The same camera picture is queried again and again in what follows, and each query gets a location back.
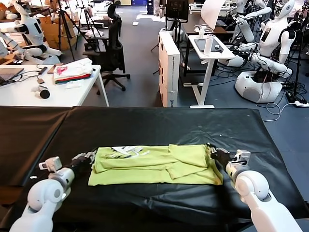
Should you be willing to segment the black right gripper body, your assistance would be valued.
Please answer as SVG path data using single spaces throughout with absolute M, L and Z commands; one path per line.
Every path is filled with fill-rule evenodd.
M 227 150 L 217 149 L 216 158 L 214 160 L 223 168 L 225 168 L 232 159 L 230 157 L 230 153 Z

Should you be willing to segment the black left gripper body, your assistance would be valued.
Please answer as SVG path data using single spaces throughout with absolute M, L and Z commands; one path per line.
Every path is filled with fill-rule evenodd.
M 73 171 L 74 175 L 79 175 L 84 170 L 88 169 L 91 165 L 89 164 L 89 159 L 79 158 L 72 160 L 70 164 L 65 165 L 65 168 L 68 168 Z

